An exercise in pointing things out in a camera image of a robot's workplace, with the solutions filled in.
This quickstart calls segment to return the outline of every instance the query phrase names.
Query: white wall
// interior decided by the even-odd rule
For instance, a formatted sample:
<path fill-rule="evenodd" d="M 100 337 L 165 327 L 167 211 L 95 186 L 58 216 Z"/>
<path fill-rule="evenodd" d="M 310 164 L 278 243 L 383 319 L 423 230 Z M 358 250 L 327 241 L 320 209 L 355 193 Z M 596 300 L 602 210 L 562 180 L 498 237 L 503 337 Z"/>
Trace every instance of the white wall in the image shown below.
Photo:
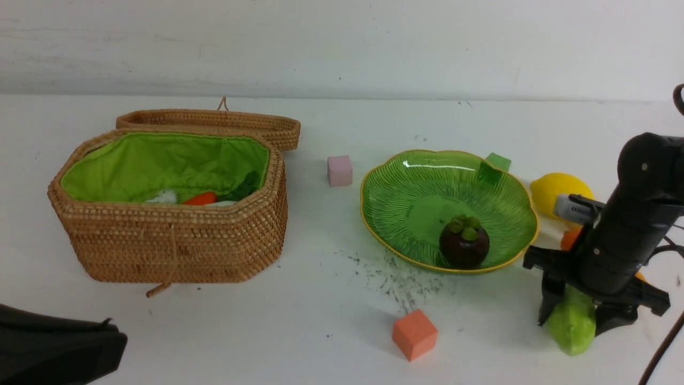
<path fill-rule="evenodd" d="M 682 0 L 0 0 L 0 92 L 664 100 Z"/>

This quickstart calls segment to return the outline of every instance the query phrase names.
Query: pink cube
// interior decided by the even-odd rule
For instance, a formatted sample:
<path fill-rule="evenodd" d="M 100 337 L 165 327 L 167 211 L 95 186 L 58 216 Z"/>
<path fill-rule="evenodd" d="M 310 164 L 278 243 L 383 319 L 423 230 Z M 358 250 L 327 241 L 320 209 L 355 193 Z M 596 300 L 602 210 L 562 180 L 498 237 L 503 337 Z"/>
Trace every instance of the pink cube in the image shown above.
<path fill-rule="evenodd" d="M 348 155 L 328 157 L 328 181 L 331 187 L 352 184 L 352 160 Z"/>

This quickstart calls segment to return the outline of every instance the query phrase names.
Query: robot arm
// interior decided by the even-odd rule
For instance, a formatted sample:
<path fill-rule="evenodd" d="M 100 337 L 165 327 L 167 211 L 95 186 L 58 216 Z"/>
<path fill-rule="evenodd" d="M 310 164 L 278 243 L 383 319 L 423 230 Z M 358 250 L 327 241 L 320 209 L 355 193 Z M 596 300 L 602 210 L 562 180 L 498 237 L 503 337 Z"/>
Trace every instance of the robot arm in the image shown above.
<path fill-rule="evenodd" d="M 559 205 L 565 207 L 559 214 L 583 225 L 570 251 L 527 250 L 523 266 L 544 271 L 540 325 L 563 298 L 565 284 L 598 304 L 596 335 L 632 324 L 638 306 L 658 316 L 670 307 L 666 292 L 634 275 L 684 216 L 684 138 L 651 133 L 632 138 L 620 153 L 618 179 L 605 205 L 580 196 Z"/>

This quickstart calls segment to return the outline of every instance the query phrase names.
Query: basket handle loop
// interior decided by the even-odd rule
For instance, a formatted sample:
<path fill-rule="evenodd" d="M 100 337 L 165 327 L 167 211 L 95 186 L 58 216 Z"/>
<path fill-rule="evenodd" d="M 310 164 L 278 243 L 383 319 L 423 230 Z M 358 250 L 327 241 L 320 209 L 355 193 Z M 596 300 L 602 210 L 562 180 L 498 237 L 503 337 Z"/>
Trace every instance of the basket handle loop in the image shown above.
<path fill-rule="evenodd" d="M 219 103 L 218 108 L 216 108 L 217 111 L 221 110 L 221 107 L 225 108 L 227 112 L 230 112 L 228 109 L 228 104 L 226 104 L 226 97 L 221 98 L 221 103 Z"/>
<path fill-rule="evenodd" d="M 169 273 L 169 276 L 166 278 L 166 282 L 158 285 L 157 287 L 148 291 L 145 294 L 145 296 L 148 298 L 152 298 L 155 295 L 171 287 L 171 278 L 176 273 L 176 269 L 178 268 L 178 246 L 176 245 L 176 230 L 174 228 L 174 225 L 171 225 L 171 247 L 173 248 L 173 269 L 171 270 L 171 273 Z"/>

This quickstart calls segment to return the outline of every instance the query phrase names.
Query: mangosteen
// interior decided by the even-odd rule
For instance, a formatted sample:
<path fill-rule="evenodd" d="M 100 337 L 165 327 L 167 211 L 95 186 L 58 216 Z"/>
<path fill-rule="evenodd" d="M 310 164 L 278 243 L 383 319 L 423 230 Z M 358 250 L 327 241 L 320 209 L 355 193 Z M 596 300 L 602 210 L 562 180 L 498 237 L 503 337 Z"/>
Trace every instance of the mangosteen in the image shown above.
<path fill-rule="evenodd" d="M 439 236 L 439 251 L 456 269 L 475 269 L 489 253 L 489 235 L 474 216 L 455 216 Z"/>

